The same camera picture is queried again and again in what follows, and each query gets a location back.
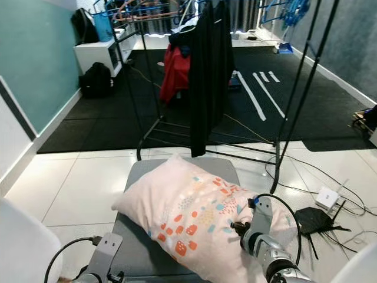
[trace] white tile floor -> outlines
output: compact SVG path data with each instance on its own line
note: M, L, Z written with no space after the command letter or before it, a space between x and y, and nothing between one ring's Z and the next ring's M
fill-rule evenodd
M265 144L254 144L254 147L271 149ZM265 153L224 145L209 146L207 149L262 160L270 158ZM188 149L166 147L143 150L142 158L165 159L173 153L190 156ZM377 212L377 150L310 152L302 142L295 141L289 144L287 155L319 166L340 182L349 179L347 186ZM242 186L257 192L269 191L272 179L266 174L264 164L213 153L207 153L206 156L231 160ZM128 173L136 161L135 150L37 155L5 197L42 221L62 243L80 236L103 235L113 227L115 213L110 206L122 194ZM273 172L272 166L267 169ZM317 191L323 185L333 189L338 187L318 171L287 157L282 164L280 182L311 191ZM355 200L346 190L342 193ZM276 194L292 206L293 210L313 206L313 197L308 193L278 186ZM335 232L340 241L345 241L360 231L377 231L377 218L371 215L355 217L341 212L338 224L352 230ZM314 259L308 242L304 239L300 267L318 282L330 282L353 253L343 251L320 235L315 235L313 241L320 260ZM348 245L360 250L372 241L377 241L377 235L367 233ZM67 251L62 274L74 277L88 263L92 252L93 247L84 243Z

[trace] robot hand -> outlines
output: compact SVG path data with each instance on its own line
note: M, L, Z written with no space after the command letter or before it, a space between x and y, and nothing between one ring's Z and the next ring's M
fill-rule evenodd
M269 236L272 222L272 206L269 198L249 199L253 209L251 223L232 223L241 236L241 247L254 256L262 266L268 283L311 283L305 274L293 263L292 257L272 237Z

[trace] white cabinet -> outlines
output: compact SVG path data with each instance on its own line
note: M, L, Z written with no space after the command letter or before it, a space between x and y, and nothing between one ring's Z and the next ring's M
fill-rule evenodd
M115 32L117 33L117 38L121 38L133 31L130 26L127 26L126 29L115 29ZM120 43L123 62L125 62L128 56L130 56L131 51L135 46L136 39L137 36L133 35ZM95 62L103 63L108 67L112 77L116 77L122 69L120 56L114 39L107 42L80 44L75 46L74 50L83 74L85 74Z

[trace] pillow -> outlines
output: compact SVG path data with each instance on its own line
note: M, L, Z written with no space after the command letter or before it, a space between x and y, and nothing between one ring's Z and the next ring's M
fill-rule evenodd
M242 250L240 237L230 228L232 222L251 220L247 199L254 196L251 190L173 155L130 186L111 208L140 225L204 280L266 282L261 267ZM274 206L273 213L271 236L292 240L293 219Z

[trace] black metal frame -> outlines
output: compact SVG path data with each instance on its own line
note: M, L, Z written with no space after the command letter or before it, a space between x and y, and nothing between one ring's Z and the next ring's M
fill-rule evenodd
M307 50L308 49L312 50L311 44L310 44L310 39L312 38L312 34L313 34L314 26L315 26L315 23L316 23L316 20L317 20L317 17L318 17L318 12L319 12L319 7L321 5L321 1L322 0L318 0L317 1L317 5L315 7L314 16L312 18L312 23L310 25L310 30L309 30L309 33L308 33L308 36L307 36L307 40L306 40L306 44L305 44L305 49L304 49L304 52L303 52L303 55L302 55L302 58L301 58L301 61L300 61L299 69L298 69L297 74L296 74L296 78L295 78L295 82L293 84L292 92L291 92L290 97L289 97L288 105L286 107L286 112L285 112L286 117L288 117L288 115L289 115L289 113L291 111L291 107L290 106L291 106L293 97L295 96L295 93L296 93L296 90L297 90L297 85L298 85L299 78L300 78L300 75L301 75L301 72L302 72L303 63L304 63L304 60L305 60L305 56L307 54ZM293 122L292 122L292 125L291 125L291 127L290 127L290 129L288 131L288 136L287 136L286 143L285 143L284 149L282 151L282 154L280 154L280 141L282 140L282 133L283 133L283 130L284 130L285 126L286 126L287 118L285 118L283 120L283 122L282 122L282 124L280 126L279 134L276 137L276 141L273 141L273 142L264 141L264 140L257 140L257 139L250 139L250 138L247 138L247 137L235 136L235 135L232 135L232 134L217 133L217 132L215 133L215 132L213 132L213 133L221 135L221 136L228 136L228 137L236 137L238 139L245 139L245 141L249 141L249 142L261 142L261 143L271 144L272 146L275 147L275 151L273 151L273 152L270 152L270 151L267 151L267 150L255 149L255 148L252 148L252 147L241 146L241 145L238 145L238 144L228 144L228 143L223 143L223 142L220 142L220 141L210 140L210 142L213 142L213 143L226 144L228 146L237 147L237 148L240 148L240 149L254 150L254 151L257 151L257 152L262 152L262 153L274 155L275 159L276 159L275 162L266 161L266 160L258 160L258 159L244 157L244 156L237 156L237 155L234 155L234 154L228 154L228 153L223 153L223 152L215 152L213 150L206 150L206 152L209 152L209 153L215 153L215 154L219 154L219 155L223 155L223 156L236 157L236 158L244 159L244 160L248 160L248 161L254 161L254 162L260 162L260 163L275 165L275 177L274 177L274 181L273 181L272 187L270 189L270 193L274 193L275 192L276 186L277 186L277 184L279 182L280 166L282 164L282 161L283 161L284 155L286 153L286 150L287 150L288 144L290 142L290 139L292 138L292 133L293 133L293 131L295 129L295 126L297 124L297 120L298 120L299 115L301 113L302 106L305 103L307 94L308 94L309 89L310 89L310 85L311 85L311 83L313 81L313 77L314 77L317 65L319 63L319 60L320 60L320 56L322 55L323 48L325 46L326 40L328 38L328 34L329 34L329 31L330 31L330 28L331 28L331 25L332 25L332 22L333 22L333 19L334 19L335 12L336 12L336 9L338 7L338 4L339 4L339 0L334 0L333 7L332 7L332 10L331 10L331 13L330 13L330 17L328 19L328 23L326 24L326 28L325 28L325 31L323 33L323 36L322 36L322 39L321 39L321 42L320 42L320 46L319 46L318 52L316 54L314 54L314 56L315 56L314 65L313 65L313 67L311 69L311 72L309 74L309 77L308 77L308 79L306 81L305 89L303 90L301 99L299 101L298 108L297 108L296 112L294 113ZM139 144L137 146L137 159L138 160L141 160L141 149L143 148L144 142L146 140L148 140L148 139L149 140L155 140L155 141L158 141L158 142L161 142L161 143L164 143L164 144L170 144L172 146L180 146L180 147L190 148L190 146L187 146L185 144L173 143L171 141L160 140L160 139L156 139L156 138L150 137L150 134L152 132L154 132L154 131L155 132L159 132L159 133L163 133L163 134L168 134L168 135L174 135L174 136L180 136L180 137L190 137L188 134L178 133L178 132L174 132L174 131L167 131L167 130L163 130L163 129L159 129L158 128L159 125L166 125L166 126L176 127L176 128L181 128L181 129L189 129L189 126L180 125L180 124L174 124L174 123L168 123L168 122L166 122L166 118L161 114L161 111L160 111L160 108L159 108L159 105L158 105L158 101L157 101L156 90L155 90L155 87L154 87L154 79L153 79L152 70L151 70L151 63L150 63L150 60L149 60L148 49L147 49L147 47L145 45L144 28L143 28L143 25L141 24L144 21L153 21L153 20L160 20L160 19L170 19L170 18L174 18L174 17L175 16L173 16L173 17L164 17L164 18L154 18L154 19L147 19L147 20L130 22L131 24L139 24L140 23L140 25L138 25L140 27L140 29L135 30L131 34L126 35L125 37L123 37L122 39L119 39L119 40L116 37L115 31L114 31L114 26L113 26L113 23L111 21L111 27L112 27L112 30L113 30L113 36L114 36L115 44L117 46L118 54L120 56L120 61L121 61L123 70L125 70L125 63L123 62L123 58L122 58L122 55L121 55L121 49L120 49L119 43L121 41L126 40L127 38L133 36L136 33L140 33L141 34L141 39L143 41L145 58L147 60L147 67L148 67L148 72L149 72L150 81L151 81L152 94L153 94L154 101L155 101L155 104L156 104L156 111L157 111L157 116L158 117L157 117L156 121L153 123L153 125L145 132L145 134L143 134L143 136L142 136L142 138L141 138L141 140L140 140L140 142L139 142ZM140 132L143 133L144 132L143 131L143 127L141 125L140 116L138 115L138 111L137 111L135 99L134 99L133 92L132 92L132 89L131 89L131 84L130 84L130 81L129 81L129 77L126 75L125 72L124 72L124 75L125 75L125 80L127 82L127 87L128 87L129 92L130 92L131 99L132 99L134 111L135 111L136 118L137 118L138 127L140 129Z

